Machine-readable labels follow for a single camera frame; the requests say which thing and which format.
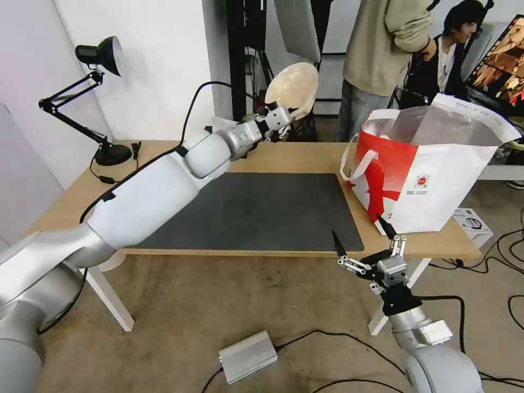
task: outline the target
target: black desk lamp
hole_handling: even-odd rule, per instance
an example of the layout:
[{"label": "black desk lamp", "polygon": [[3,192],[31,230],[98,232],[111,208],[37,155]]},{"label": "black desk lamp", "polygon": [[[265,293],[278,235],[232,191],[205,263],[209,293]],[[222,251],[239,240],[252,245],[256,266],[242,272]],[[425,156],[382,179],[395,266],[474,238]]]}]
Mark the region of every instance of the black desk lamp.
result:
[{"label": "black desk lamp", "polygon": [[[107,71],[117,76],[122,76],[122,69],[124,67],[122,48],[120,42],[116,37],[108,37],[104,39],[98,46],[78,45],[75,49],[76,58],[82,63],[87,64],[89,69],[93,72],[89,73],[78,82],[60,90],[58,93],[41,99],[38,103],[40,109],[44,110],[50,115],[55,116],[57,119],[63,121],[65,124],[73,127],[80,131],[85,136],[95,140],[100,147],[94,156],[95,161],[99,165],[116,165],[121,164],[124,161],[131,158],[131,150],[127,146],[113,145],[108,141],[108,137],[103,134],[99,134],[87,127],[78,124],[71,118],[59,112],[59,108],[71,102],[75,98],[93,90],[95,87],[100,86],[103,82],[104,73],[98,69],[98,65],[103,66]],[[88,81],[92,80],[94,85],[86,87],[84,90],[76,94],[66,94],[72,88]]]}]

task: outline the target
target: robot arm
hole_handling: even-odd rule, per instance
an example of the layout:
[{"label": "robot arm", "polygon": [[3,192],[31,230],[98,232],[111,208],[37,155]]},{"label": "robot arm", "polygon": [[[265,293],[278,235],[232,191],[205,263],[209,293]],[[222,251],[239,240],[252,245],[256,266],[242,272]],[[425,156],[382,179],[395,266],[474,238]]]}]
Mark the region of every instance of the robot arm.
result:
[{"label": "robot arm", "polygon": [[445,345],[453,333],[443,320],[426,316],[422,302],[407,287],[404,249],[407,237],[399,236],[382,217],[378,220],[391,240],[390,248],[360,261],[348,258],[335,232],[333,238],[338,264],[371,281],[370,288],[384,300],[382,308],[400,348],[406,378],[417,393],[482,393],[479,373],[463,353]]},{"label": "robot arm", "polygon": [[78,268],[96,266],[137,244],[190,203],[230,161],[293,120],[274,107],[266,117],[225,122],[173,153],[144,165],[94,206],[77,227],[38,232],[0,254],[0,391],[35,391],[44,347],[37,332],[57,318],[81,288]]}]

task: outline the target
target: wooden table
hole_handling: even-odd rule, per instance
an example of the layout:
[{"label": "wooden table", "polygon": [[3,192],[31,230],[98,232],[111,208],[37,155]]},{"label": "wooden table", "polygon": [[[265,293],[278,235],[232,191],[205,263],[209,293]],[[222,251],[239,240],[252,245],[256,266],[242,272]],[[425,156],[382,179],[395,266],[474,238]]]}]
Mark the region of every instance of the wooden table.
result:
[{"label": "wooden table", "polygon": [[[130,141],[121,141],[130,145]],[[140,150],[140,163],[144,163],[165,150],[173,147],[173,141],[144,141]],[[340,169],[340,160],[345,149],[340,143],[299,143],[284,142],[279,144],[260,144],[249,153],[247,159],[240,159],[231,164],[233,172],[284,172],[284,173],[335,173]],[[100,175],[112,176],[118,180],[134,169],[134,161],[129,160],[115,167],[94,165],[93,170]],[[344,195],[348,202],[356,227],[364,244],[364,250],[350,252],[353,258],[381,251],[389,246],[389,240],[381,236],[369,219],[366,211],[351,190],[345,186],[338,175]],[[84,209],[110,186],[101,183],[89,170],[86,170],[56,203],[32,227],[36,230],[54,230],[72,227]],[[120,250],[124,254],[171,254],[171,255],[229,255],[229,256],[268,256],[268,257],[336,257],[335,252],[290,252],[290,251],[217,251],[217,250],[179,250],[179,249],[136,249]],[[476,259],[480,253],[461,227],[450,219],[445,227],[436,233],[417,233],[408,235],[404,256],[406,259],[418,259],[418,264],[411,263],[409,286],[420,277],[432,258]],[[112,291],[103,274],[96,268],[89,269],[88,279],[95,291],[125,330],[130,330],[133,320],[118,296]],[[370,323],[370,332],[377,334],[387,318],[379,310]]]}]

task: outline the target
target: table leg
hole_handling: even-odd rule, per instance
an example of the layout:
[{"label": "table leg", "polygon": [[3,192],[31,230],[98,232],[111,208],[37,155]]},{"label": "table leg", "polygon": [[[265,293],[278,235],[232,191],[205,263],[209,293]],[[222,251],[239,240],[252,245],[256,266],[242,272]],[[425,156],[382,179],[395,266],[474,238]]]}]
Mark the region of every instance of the table leg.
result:
[{"label": "table leg", "polygon": [[[426,270],[428,264],[431,262],[431,258],[424,258],[422,259],[417,265],[414,263],[408,264],[408,288],[412,288],[415,282],[419,279],[419,277],[422,275],[422,272]],[[376,336],[380,333],[386,322],[388,322],[388,318],[384,315],[382,312],[382,305],[380,308],[375,312],[373,318],[371,318],[370,323],[368,324],[367,328],[369,329],[372,336]]]},{"label": "table leg", "polygon": [[90,267],[87,270],[87,282],[118,321],[122,329],[131,331],[135,323],[133,317],[129,314],[129,311],[127,311],[98,266]]}]

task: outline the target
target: white shopping bag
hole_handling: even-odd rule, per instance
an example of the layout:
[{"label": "white shopping bag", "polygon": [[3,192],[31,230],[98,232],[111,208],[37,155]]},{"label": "white shopping bag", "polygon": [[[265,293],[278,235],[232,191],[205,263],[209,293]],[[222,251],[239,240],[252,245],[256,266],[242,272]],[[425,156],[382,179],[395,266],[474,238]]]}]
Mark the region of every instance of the white shopping bag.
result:
[{"label": "white shopping bag", "polygon": [[439,231],[497,148],[520,133],[498,114],[438,94],[431,106],[370,114],[362,126],[350,176],[341,175],[370,219],[398,233]]}]

